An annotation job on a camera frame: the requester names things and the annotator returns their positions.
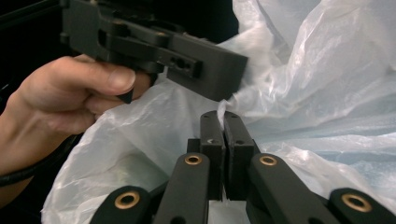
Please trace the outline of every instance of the brass ring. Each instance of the brass ring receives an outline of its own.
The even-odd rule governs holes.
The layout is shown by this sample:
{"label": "brass ring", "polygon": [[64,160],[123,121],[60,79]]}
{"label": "brass ring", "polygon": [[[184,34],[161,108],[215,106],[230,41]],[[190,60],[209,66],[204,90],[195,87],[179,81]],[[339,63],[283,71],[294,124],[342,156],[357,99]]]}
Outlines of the brass ring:
{"label": "brass ring", "polygon": [[[373,209],[367,200],[356,194],[347,193],[341,196],[341,199],[348,207],[360,212],[370,212]],[[355,204],[351,200],[357,200],[359,203],[361,203],[361,205]]]}
{"label": "brass ring", "polygon": [[[133,199],[130,202],[124,202],[123,200],[126,197],[132,197]],[[115,201],[115,205],[119,209],[128,209],[134,207],[137,203],[139,203],[139,201],[140,201],[140,196],[137,191],[128,191],[122,193],[121,195],[119,195],[119,197],[117,197]]]}
{"label": "brass ring", "polygon": [[260,157],[260,162],[264,165],[276,165],[277,161],[274,157],[270,157],[270,156],[263,156]]}
{"label": "brass ring", "polygon": [[184,159],[184,161],[188,165],[198,165],[199,163],[202,162],[202,158],[199,156],[189,156],[189,157],[186,157],[186,159]]}

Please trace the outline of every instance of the white plastic bag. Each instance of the white plastic bag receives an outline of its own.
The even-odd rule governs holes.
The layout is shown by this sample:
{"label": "white plastic bag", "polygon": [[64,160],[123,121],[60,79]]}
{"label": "white plastic bag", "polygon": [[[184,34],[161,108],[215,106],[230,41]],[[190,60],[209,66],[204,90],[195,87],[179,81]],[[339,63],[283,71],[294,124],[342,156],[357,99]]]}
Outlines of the white plastic bag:
{"label": "white plastic bag", "polygon": [[[171,174],[199,117],[240,115],[315,193],[362,190],[396,214],[396,2],[234,0],[240,34],[220,46],[249,57],[240,90],[212,102],[163,75],[106,112],[58,174],[44,223],[89,223],[114,189],[151,190]],[[209,223],[248,223],[243,202],[211,202]]]}

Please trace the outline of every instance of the black mount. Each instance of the black mount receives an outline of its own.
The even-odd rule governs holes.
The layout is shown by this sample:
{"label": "black mount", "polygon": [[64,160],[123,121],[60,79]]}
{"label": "black mount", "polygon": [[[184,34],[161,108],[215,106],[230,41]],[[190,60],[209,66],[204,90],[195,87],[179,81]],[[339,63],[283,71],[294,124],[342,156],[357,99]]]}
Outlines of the black mount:
{"label": "black mount", "polygon": [[[187,35],[176,24],[156,21],[149,11],[141,13],[143,6],[127,2],[149,1],[62,0],[62,42],[96,60],[149,74],[167,67],[169,79],[213,101],[229,99],[238,90],[247,57]],[[120,98],[130,103],[131,96]]]}
{"label": "black mount", "polygon": [[201,138],[189,139],[169,181],[148,193],[124,187],[112,192],[91,224],[206,224],[208,202],[222,192],[246,201],[252,224],[396,223],[387,208],[355,189],[335,189],[326,200],[309,190],[278,156],[260,153],[243,121],[217,111],[201,116]]}

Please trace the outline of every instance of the hand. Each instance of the hand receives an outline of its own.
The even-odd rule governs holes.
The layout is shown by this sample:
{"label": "hand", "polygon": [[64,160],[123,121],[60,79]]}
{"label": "hand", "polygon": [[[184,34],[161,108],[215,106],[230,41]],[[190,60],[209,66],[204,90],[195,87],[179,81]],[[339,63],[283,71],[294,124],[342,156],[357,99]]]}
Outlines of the hand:
{"label": "hand", "polygon": [[85,55],[38,68],[9,97],[0,117],[0,175],[42,160],[66,137],[83,133],[106,110],[123,104],[116,95],[134,89],[137,99],[149,85],[144,73]]}
{"label": "hand", "polygon": [[116,95],[134,88],[137,99],[149,76],[81,55],[64,57],[33,72],[18,94],[53,131],[82,133],[109,108],[122,105]]}

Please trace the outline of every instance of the black plastic part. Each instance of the black plastic part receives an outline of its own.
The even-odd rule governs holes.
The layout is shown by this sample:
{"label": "black plastic part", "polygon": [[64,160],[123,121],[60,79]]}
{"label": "black plastic part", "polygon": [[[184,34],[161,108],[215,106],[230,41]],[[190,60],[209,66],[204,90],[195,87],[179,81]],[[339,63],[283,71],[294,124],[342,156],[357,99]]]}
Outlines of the black plastic part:
{"label": "black plastic part", "polygon": [[225,189],[227,198],[244,201],[248,196],[248,166],[255,152],[255,143],[239,116],[226,111],[224,137],[227,142]]}
{"label": "black plastic part", "polygon": [[178,158],[154,224],[207,223],[209,166],[204,154],[187,153]]}
{"label": "black plastic part", "polygon": [[133,96],[134,96],[134,89],[122,95],[118,95],[119,99],[122,100],[125,104],[130,104],[132,102]]}
{"label": "black plastic part", "polygon": [[250,188],[246,205],[247,216],[250,224],[273,224],[274,221],[259,195],[260,194],[256,188]]}
{"label": "black plastic part", "polygon": [[62,40],[94,59],[161,73],[213,101],[239,88],[248,58],[196,37],[162,32],[125,20],[115,8],[92,1],[63,3]]}
{"label": "black plastic part", "polygon": [[274,223],[340,223],[279,157],[256,154],[248,173]]}
{"label": "black plastic part", "polygon": [[329,209],[346,224],[395,224],[387,208],[356,189],[336,189],[329,199]]}
{"label": "black plastic part", "polygon": [[210,158],[209,200],[221,200],[226,147],[217,111],[201,116],[200,152]]}
{"label": "black plastic part", "polygon": [[238,34],[231,0],[162,0],[153,6],[158,20],[177,23],[199,38],[221,43]]}
{"label": "black plastic part", "polygon": [[187,141],[187,153],[189,152],[197,152],[200,153],[201,152],[201,139],[199,138],[190,138]]}
{"label": "black plastic part", "polygon": [[150,223],[147,210],[149,193],[139,187],[126,186],[110,193],[96,210],[91,224],[141,224]]}
{"label": "black plastic part", "polygon": [[151,217],[150,223],[152,222],[152,218],[154,217],[154,215],[157,214],[158,207],[160,206],[161,200],[163,199],[163,194],[165,193],[167,185],[168,182],[166,181],[156,189],[149,192],[151,200],[150,200],[149,208],[146,211],[146,216]]}

